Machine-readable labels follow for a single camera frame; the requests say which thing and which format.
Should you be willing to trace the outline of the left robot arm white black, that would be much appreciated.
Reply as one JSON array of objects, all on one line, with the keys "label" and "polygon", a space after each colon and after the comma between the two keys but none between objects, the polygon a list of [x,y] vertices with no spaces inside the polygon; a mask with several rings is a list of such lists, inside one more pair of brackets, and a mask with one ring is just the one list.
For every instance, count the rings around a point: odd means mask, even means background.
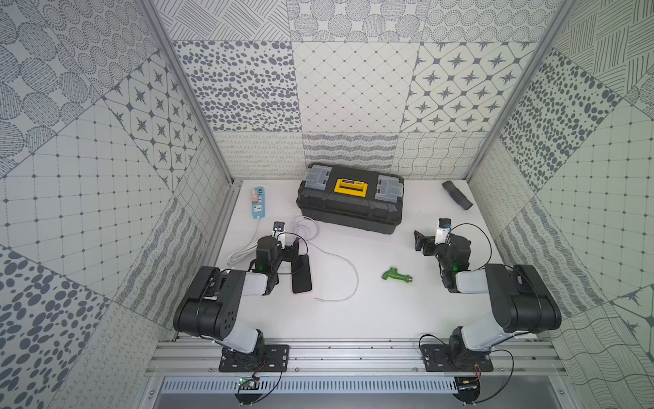
[{"label": "left robot arm white black", "polygon": [[263,360],[263,333],[238,321],[238,310],[243,298],[272,293],[282,263],[291,264],[293,275],[308,267],[308,254],[300,253],[306,241],[296,235],[291,245],[284,245],[281,238],[278,234],[258,240],[247,270],[200,268],[176,309],[174,329],[219,344],[229,354]]}]

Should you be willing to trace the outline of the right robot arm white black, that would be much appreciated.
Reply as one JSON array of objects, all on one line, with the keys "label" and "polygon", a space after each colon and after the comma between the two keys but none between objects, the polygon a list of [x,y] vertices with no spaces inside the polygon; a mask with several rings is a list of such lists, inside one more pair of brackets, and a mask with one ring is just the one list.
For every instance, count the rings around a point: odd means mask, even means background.
[{"label": "right robot arm white black", "polygon": [[414,232],[415,249],[439,263],[444,287],[451,293],[487,295],[490,312],[475,323],[456,328],[446,356],[451,364],[481,361],[492,348],[522,334],[558,329],[562,313],[536,268],[487,263],[471,270],[472,241],[439,228],[434,236]]}]

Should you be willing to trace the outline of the black phone pink case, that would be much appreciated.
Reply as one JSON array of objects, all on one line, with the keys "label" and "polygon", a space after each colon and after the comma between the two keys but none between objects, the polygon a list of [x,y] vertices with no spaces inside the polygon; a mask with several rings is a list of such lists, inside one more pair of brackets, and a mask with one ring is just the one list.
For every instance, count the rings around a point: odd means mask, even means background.
[{"label": "black phone pink case", "polygon": [[308,255],[301,255],[291,262],[291,290],[294,294],[313,291]]}]

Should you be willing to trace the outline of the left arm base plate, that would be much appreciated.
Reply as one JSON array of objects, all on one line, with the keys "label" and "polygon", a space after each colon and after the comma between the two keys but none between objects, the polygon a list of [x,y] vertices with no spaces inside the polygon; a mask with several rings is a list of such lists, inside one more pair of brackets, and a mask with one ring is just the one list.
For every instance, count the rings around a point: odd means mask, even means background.
[{"label": "left arm base plate", "polygon": [[291,347],[288,344],[263,344],[251,354],[223,348],[220,373],[285,373]]}]

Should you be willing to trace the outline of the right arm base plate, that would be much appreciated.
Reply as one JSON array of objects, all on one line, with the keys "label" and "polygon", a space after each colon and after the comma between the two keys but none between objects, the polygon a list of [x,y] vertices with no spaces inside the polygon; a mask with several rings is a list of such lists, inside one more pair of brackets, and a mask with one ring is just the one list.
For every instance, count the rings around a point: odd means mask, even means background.
[{"label": "right arm base plate", "polygon": [[419,347],[422,361],[428,373],[472,373],[480,369],[483,373],[493,372],[494,366],[490,356],[485,352],[462,349],[451,352],[442,344],[425,344]]}]

